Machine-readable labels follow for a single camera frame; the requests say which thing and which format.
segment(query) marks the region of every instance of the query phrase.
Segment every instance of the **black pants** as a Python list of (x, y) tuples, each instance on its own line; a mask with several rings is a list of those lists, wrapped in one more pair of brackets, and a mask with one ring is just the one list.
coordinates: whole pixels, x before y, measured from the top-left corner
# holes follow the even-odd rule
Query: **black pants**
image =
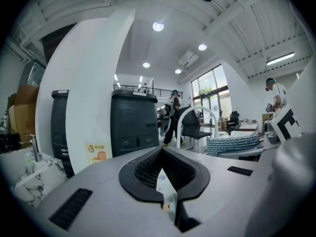
[(171, 116), (170, 119), (171, 119), (171, 124), (170, 124), (170, 128), (166, 132), (166, 136), (165, 136), (165, 138), (163, 140), (164, 144), (169, 144), (170, 143), (170, 141), (172, 139), (172, 136), (173, 136), (173, 131), (175, 132), (176, 138), (177, 138), (178, 121), (174, 118), (174, 116)]

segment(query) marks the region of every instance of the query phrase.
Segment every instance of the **stack of plates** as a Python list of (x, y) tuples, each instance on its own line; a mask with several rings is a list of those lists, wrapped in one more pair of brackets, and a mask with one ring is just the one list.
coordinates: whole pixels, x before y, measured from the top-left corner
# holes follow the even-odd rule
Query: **stack of plates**
[(222, 152), (239, 151), (253, 148), (259, 144), (259, 133), (255, 131), (247, 136), (232, 138), (211, 138), (207, 137), (207, 154), (209, 156), (218, 156)]

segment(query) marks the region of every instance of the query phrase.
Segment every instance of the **sticker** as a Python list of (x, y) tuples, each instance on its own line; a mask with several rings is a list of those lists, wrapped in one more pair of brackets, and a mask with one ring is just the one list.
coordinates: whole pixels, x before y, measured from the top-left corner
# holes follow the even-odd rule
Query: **sticker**
[(85, 153), (88, 157), (90, 165), (107, 159), (105, 145), (86, 144)]
[(299, 123), (288, 103), (272, 120), (271, 125), (282, 143), (290, 138), (297, 137), (301, 133)]

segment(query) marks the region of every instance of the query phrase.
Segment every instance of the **faucet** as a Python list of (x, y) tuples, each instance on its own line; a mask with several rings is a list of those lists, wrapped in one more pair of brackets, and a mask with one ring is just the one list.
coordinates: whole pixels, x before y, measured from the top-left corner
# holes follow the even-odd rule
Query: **faucet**
[(37, 142), (36, 142), (36, 136), (33, 135), (33, 134), (24, 134), (24, 136), (32, 136), (32, 139), (29, 140), (29, 141), (24, 141), (24, 142), (19, 142), (21, 145), (23, 145), (24, 143), (31, 143), (32, 145), (32, 153), (34, 154), (34, 157), (35, 157), (35, 161), (39, 162), (41, 161), (41, 155), (39, 153), (39, 150), (38, 150), (38, 145), (37, 145)]

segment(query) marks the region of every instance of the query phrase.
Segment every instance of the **tree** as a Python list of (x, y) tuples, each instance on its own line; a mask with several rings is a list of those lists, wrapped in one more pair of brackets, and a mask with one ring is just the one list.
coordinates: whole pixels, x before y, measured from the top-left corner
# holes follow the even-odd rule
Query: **tree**
[(203, 95), (203, 94), (207, 94), (211, 91), (212, 91), (211, 86), (205, 86), (205, 87), (201, 88), (201, 90), (199, 90), (198, 93), (199, 93), (199, 95)]

